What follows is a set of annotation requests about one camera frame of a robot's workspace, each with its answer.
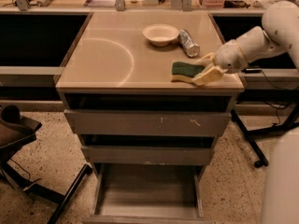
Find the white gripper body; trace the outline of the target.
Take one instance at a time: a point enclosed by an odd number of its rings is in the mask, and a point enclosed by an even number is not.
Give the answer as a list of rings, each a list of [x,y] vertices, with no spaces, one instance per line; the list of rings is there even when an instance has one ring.
[[[235,39],[219,47],[215,53],[215,63],[227,74],[238,73],[248,66],[248,62]]]

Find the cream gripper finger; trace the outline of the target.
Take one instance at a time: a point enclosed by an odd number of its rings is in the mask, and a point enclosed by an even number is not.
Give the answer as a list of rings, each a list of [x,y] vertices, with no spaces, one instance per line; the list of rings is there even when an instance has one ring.
[[[214,64],[215,60],[215,53],[210,52],[207,55],[201,57],[199,60],[195,62],[196,65],[203,65],[204,67],[207,67],[210,64]]]
[[[192,83],[196,86],[203,86],[208,83],[218,81],[223,77],[225,73],[226,73],[225,69],[222,69],[221,67],[217,65],[213,65],[211,63],[203,70],[202,73],[196,75],[192,79]]]

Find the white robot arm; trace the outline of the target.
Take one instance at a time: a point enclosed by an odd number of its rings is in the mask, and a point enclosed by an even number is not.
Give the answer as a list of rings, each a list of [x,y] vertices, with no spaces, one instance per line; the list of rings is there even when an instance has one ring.
[[[268,7],[262,26],[218,48],[204,71],[192,81],[201,86],[233,74],[262,58],[288,53],[299,69],[299,7],[279,1]],[[261,224],[299,224],[299,130],[282,135],[267,173]]]

